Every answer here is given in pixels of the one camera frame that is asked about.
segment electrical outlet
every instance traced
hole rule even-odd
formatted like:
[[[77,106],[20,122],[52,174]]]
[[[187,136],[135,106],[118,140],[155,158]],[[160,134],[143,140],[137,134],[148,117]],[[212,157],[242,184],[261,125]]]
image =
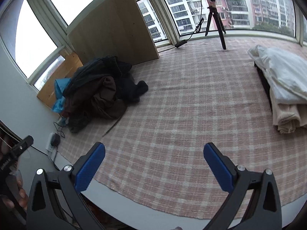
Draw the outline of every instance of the electrical outlet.
[[[51,132],[48,139],[47,139],[47,144],[46,144],[46,150],[48,150],[49,152],[52,152],[54,147],[51,146],[50,142],[51,142],[51,138],[53,136],[53,134],[55,134],[54,132]]]

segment wooden panel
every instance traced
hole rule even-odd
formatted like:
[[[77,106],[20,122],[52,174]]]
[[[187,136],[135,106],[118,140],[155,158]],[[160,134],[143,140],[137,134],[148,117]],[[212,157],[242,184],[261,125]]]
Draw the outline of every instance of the wooden panel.
[[[69,39],[83,63],[107,55],[133,65],[159,58],[136,0],[103,1]]]
[[[66,56],[63,63],[55,70],[55,72],[47,80],[43,88],[38,93],[37,97],[43,101],[47,106],[52,108],[56,101],[54,93],[54,81],[56,79],[71,78],[78,67],[81,67],[82,62],[80,61],[76,53]]]

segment sky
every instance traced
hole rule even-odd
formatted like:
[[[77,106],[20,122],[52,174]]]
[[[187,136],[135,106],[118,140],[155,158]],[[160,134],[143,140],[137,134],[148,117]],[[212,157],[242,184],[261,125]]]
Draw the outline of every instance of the sky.
[[[69,25],[93,0],[51,0]],[[17,23],[15,56],[16,63],[26,77],[56,49],[27,0],[24,0]]]

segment plaid carpet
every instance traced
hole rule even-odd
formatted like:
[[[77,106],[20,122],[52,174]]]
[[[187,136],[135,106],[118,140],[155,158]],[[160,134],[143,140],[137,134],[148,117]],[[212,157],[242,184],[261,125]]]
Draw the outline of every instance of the plaid carpet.
[[[211,218],[227,196],[203,158],[207,142],[248,170],[272,169],[282,205],[299,198],[307,192],[307,131],[281,135],[273,127],[247,50],[256,44],[275,46],[306,59],[306,48],[256,37],[227,37],[226,44],[222,50],[219,38],[190,41],[134,66],[135,81],[149,86],[141,102],[129,106],[103,138],[113,122],[95,119],[77,135],[67,132],[59,152],[74,163],[96,141],[104,143],[97,181],[179,216]]]

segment tripod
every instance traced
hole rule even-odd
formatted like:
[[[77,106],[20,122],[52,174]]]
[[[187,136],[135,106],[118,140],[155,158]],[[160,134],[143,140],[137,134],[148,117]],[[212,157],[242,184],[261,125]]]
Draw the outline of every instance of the tripod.
[[[208,7],[210,13],[209,13],[209,16],[208,16],[208,22],[207,22],[207,28],[206,28],[205,36],[207,36],[207,34],[209,32],[209,27],[210,27],[210,24],[211,24],[211,18],[213,16],[217,30],[218,30],[219,35],[220,35],[222,47],[223,47],[224,50],[226,50],[226,43],[225,43],[225,39],[224,39],[224,35],[223,35],[223,32],[226,33],[226,31],[225,31],[222,19],[220,17],[220,14],[217,12],[217,9],[215,7],[215,0],[211,0],[211,1],[213,2],[214,7],[213,6]]]
[[[222,43],[222,47],[224,50],[226,50],[226,43],[225,43],[225,39],[224,39],[224,35],[223,32],[226,33],[222,19],[220,17],[220,14],[217,12],[216,6],[215,6],[215,0],[207,0],[208,2],[208,9],[209,9],[209,16],[208,16],[208,21],[207,21],[207,28],[206,28],[206,33],[205,36],[208,35],[209,32],[209,27],[211,24],[211,18],[213,16],[217,30],[219,32],[220,35],[220,39],[221,39],[221,43]]]

